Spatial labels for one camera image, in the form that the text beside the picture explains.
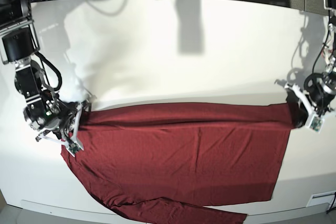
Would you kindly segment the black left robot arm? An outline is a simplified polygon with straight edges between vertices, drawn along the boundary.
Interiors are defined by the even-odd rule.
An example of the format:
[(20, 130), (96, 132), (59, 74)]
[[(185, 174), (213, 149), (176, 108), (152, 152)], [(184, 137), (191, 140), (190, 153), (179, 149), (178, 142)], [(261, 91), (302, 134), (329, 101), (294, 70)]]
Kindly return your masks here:
[(335, 0), (323, 0), (323, 8), (328, 11), (327, 35), (303, 87), (285, 80), (276, 81), (297, 102), (301, 115), (296, 127), (317, 133), (327, 118), (335, 116), (331, 107), (335, 99)]

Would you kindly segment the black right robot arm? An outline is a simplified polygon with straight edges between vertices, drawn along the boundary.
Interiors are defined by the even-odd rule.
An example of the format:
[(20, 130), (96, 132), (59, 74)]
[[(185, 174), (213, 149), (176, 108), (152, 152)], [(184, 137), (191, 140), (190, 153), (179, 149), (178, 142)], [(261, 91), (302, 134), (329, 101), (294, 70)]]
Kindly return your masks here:
[(1, 61), (15, 66), (14, 84), (24, 96), (25, 121), (38, 132), (36, 141), (49, 140), (49, 133), (72, 155), (84, 146), (78, 139), (84, 111), (91, 110), (93, 97), (65, 102), (59, 97), (60, 71), (40, 53), (29, 0), (1, 0)]

